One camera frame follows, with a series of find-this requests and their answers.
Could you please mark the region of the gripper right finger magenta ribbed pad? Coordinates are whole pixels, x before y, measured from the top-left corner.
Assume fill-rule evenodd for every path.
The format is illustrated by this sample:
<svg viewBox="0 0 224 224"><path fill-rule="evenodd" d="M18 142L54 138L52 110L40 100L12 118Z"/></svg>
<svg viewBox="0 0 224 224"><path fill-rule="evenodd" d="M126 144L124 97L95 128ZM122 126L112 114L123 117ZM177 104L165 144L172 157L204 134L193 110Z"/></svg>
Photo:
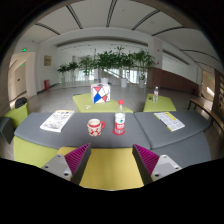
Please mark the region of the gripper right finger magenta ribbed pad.
<svg viewBox="0 0 224 224"><path fill-rule="evenodd" d="M181 170L181 167L168 155L159 156L137 144L133 145L132 154L144 185Z"/></svg>

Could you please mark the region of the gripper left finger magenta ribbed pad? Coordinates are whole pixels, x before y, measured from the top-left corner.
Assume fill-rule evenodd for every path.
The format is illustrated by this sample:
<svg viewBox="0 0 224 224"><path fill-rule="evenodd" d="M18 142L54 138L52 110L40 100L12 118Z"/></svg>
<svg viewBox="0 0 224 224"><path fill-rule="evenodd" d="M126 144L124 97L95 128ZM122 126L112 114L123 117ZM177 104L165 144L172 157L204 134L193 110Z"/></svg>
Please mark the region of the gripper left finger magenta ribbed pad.
<svg viewBox="0 0 224 224"><path fill-rule="evenodd" d="M91 144L85 144L66 155L57 154L42 169L79 185L91 155Z"/></svg>

